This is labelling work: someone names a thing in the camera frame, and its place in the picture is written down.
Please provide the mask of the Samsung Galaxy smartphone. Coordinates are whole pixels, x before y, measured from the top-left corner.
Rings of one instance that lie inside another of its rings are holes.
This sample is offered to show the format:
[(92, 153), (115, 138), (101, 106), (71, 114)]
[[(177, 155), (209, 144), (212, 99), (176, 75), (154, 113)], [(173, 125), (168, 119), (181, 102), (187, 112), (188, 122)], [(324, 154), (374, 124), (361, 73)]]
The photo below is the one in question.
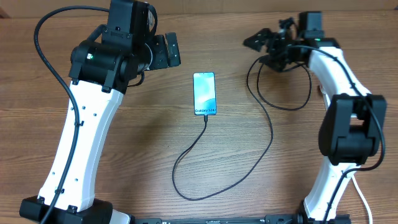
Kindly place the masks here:
[(199, 72), (193, 74), (193, 105), (197, 116), (215, 115), (216, 85), (213, 72)]

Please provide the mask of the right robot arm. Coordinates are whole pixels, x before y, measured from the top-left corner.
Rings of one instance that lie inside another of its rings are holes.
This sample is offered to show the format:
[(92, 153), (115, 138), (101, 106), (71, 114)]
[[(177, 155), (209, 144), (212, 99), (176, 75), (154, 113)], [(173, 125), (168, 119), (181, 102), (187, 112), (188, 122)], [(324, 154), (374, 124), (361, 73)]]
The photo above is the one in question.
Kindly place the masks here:
[(327, 38), (319, 11), (301, 12), (297, 20), (279, 21), (244, 40), (253, 50), (266, 50), (261, 65), (277, 72), (297, 67), (313, 72), (321, 84), (326, 113), (318, 133), (323, 162), (310, 193), (295, 214), (266, 215), (266, 223), (349, 223), (336, 212), (356, 172), (376, 154), (385, 155), (382, 132), (387, 103), (355, 77), (334, 38)]

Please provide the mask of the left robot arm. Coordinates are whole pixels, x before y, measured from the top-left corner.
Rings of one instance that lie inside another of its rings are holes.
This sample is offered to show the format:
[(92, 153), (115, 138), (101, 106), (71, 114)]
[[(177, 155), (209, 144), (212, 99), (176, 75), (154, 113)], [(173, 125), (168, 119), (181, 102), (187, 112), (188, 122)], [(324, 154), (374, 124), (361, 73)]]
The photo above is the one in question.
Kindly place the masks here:
[(155, 7), (112, 1), (108, 21), (71, 54), (68, 111), (52, 168), (36, 196), (21, 202), (21, 217), (37, 223), (134, 223), (110, 202), (95, 197), (106, 136), (128, 88), (144, 74), (180, 65), (177, 36), (156, 33)]

